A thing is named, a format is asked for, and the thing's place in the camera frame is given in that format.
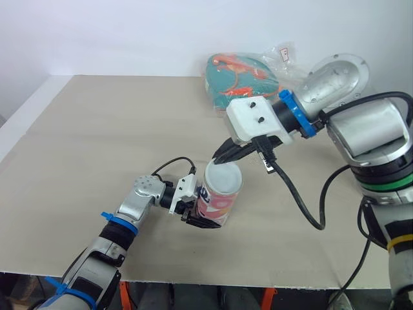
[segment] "pink can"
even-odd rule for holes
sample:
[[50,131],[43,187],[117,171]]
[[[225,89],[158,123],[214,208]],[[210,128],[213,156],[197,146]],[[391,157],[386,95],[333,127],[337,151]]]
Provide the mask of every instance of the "pink can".
[[223,225],[242,184],[241,170],[235,163],[215,165],[210,161],[205,168],[197,201],[197,213],[203,218]]

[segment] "table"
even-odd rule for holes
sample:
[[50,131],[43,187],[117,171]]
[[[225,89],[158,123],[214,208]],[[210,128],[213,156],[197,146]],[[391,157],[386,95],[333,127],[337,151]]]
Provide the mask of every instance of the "table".
[[[13,273],[61,276],[105,225],[99,214],[113,212],[137,176],[189,156],[201,178],[228,138],[198,77],[51,77],[16,115],[0,129],[0,270]],[[344,164],[333,143],[325,132],[308,140],[296,136],[276,153],[318,215],[324,181]],[[198,229],[153,207],[121,268],[124,280],[344,284],[365,243],[351,173],[332,184],[327,228],[317,231],[256,154],[239,166],[243,189],[223,228]],[[187,169],[176,163],[163,176],[176,180]],[[388,288],[387,252],[372,246],[351,287]]]

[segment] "orange stand leg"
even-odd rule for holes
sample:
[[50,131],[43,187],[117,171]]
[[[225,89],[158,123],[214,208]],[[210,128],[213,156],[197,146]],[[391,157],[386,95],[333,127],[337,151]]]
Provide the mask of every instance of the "orange stand leg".
[[128,283],[125,281],[121,281],[119,283],[119,290],[121,292],[121,303],[123,310],[132,310],[132,304],[130,303],[129,294],[128,294]]
[[274,295],[277,294],[277,289],[273,287],[267,287],[264,291],[263,301],[261,303],[261,310],[271,310],[272,299]]

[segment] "blue ring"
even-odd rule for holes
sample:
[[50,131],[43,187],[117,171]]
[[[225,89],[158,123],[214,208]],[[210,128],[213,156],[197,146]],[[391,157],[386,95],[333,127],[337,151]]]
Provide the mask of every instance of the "blue ring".
[[68,289],[67,284],[59,283],[58,281],[54,280],[53,278],[47,276],[46,281],[56,287],[56,295],[49,298],[40,308],[46,307],[52,304],[55,300],[57,300],[60,296],[64,294],[74,295],[79,297],[80,299],[84,300],[88,303],[88,305],[92,308],[92,310],[96,310],[96,302],[95,300],[89,295],[84,292],[78,291],[77,289]]
[[66,291],[63,294],[70,294],[79,297],[80,299],[87,302],[89,306],[92,307],[92,310],[96,310],[95,300],[90,295],[84,292],[78,291],[77,289],[66,289]]
[[297,103],[295,102],[292,94],[289,90],[285,89],[282,90],[278,97],[282,100],[283,103],[287,105],[287,107],[291,110],[295,118],[297,119],[298,123],[303,127],[305,133],[308,137],[314,137],[317,133],[314,130],[311,123],[305,117],[303,111],[298,107]]
[[118,217],[114,216],[113,214],[106,213],[106,212],[102,212],[101,216],[106,218],[109,222],[118,223],[119,225],[122,225],[123,227],[126,227],[127,229],[132,231],[135,234],[135,236],[137,235],[137,228],[135,226],[133,226],[131,223],[129,223],[128,221],[125,221],[122,218],[118,218]]

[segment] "white wall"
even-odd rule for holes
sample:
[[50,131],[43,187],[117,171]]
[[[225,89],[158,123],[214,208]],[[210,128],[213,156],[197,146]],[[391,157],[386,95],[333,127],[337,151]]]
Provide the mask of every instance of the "white wall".
[[307,68],[351,52],[380,91],[413,93],[411,0],[0,0],[0,114],[47,74],[197,76],[222,51],[294,41]]

